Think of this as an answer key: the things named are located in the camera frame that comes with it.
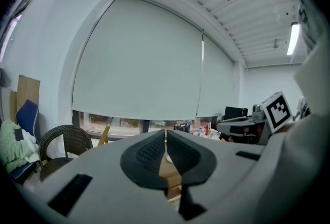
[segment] cardboard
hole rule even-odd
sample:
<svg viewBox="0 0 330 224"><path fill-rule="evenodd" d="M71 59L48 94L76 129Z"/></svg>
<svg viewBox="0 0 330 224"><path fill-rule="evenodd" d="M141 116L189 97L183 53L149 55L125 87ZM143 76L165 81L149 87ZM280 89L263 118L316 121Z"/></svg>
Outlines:
<svg viewBox="0 0 330 224"><path fill-rule="evenodd" d="M12 122L17 124L16 121L16 92L11 91L10 92L10 119Z"/></svg>
<svg viewBox="0 0 330 224"><path fill-rule="evenodd" d="M39 87L39 80L20 75L17 87L16 110L19 110L27 99L39 105Z"/></svg>

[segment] fluorescent light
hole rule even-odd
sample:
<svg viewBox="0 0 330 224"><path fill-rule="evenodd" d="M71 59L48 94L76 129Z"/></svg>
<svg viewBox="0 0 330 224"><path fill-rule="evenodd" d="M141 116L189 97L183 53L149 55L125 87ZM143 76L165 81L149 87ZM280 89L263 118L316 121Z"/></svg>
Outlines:
<svg viewBox="0 0 330 224"><path fill-rule="evenodd" d="M288 48L288 56L291 56L294 52L294 49L297 45L298 37L300 32L300 24L294 24L291 28L291 38L290 38L290 44Z"/></svg>
<svg viewBox="0 0 330 224"><path fill-rule="evenodd" d="M204 62L204 40L202 41L202 62Z"/></svg>

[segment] chair backrest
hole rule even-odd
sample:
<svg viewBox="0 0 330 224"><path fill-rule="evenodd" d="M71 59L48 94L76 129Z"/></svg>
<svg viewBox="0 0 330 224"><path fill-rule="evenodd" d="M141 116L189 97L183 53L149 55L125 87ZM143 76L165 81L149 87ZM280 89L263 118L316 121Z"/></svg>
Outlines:
<svg viewBox="0 0 330 224"><path fill-rule="evenodd" d="M36 123L39 114L39 107L31 100L26 100L16 113L16 120L19 126L36 137Z"/></svg>
<svg viewBox="0 0 330 224"><path fill-rule="evenodd" d="M72 125L61 125L51 129L42 137L39 145L41 164L47 158L46 152L50 142L61 135L63 135L66 157L68 157L68 152L79 156L86 150L93 148L92 140L87 132Z"/></svg>

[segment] computer monitor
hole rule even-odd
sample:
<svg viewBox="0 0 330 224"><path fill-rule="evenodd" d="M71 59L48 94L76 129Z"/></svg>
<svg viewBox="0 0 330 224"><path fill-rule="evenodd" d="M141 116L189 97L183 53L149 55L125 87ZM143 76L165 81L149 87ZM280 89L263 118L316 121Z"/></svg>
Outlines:
<svg viewBox="0 0 330 224"><path fill-rule="evenodd" d="M223 120L239 118L247 115L248 115L248 109L226 107L225 116Z"/></svg>

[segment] window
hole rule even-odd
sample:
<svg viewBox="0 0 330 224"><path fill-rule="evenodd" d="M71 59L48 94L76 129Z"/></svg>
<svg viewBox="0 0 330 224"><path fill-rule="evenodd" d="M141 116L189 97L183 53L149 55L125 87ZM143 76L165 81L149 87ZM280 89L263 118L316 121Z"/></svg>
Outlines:
<svg viewBox="0 0 330 224"><path fill-rule="evenodd" d="M87 131L88 134L97 138L101 137L105 127L111 122L110 118L106 116L86 112L75 113L79 115L79 126ZM188 123L190 124L190 132L193 133L198 131L200 127L205 127L210 123L211 117L203 117L194 120L151 120L150 122L140 119L113 118L108 137L121 139L140 134L143 122L149 123L148 131L173 130L176 125Z"/></svg>
<svg viewBox="0 0 330 224"><path fill-rule="evenodd" d="M149 124L149 131L157 130L173 130L174 126L181 123L190 124L190 132L199 130L200 127L205 127L211 122L211 117L203 117L194 120L151 120Z"/></svg>
<svg viewBox="0 0 330 224"><path fill-rule="evenodd" d="M80 127L89 134L101 136L107 124L111 122L109 117L80 112ZM142 120L113 118L108 135L111 137L123 138L140 134Z"/></svg>
<svg viewBox="0 0 330 224"><path fill-rule="evenodd" d="M21 18L22 14L16 16L14 19L11 20L8 29L6 31L6 34L4 36L4 41L2 43L1 46L1 50L0 50L0 62L2 62L3 58L4 58L4 54L5 54L5 50L7 48L8 42L10 40L11 34L14 31L17 22L19 21L19 19Z"/></svg>

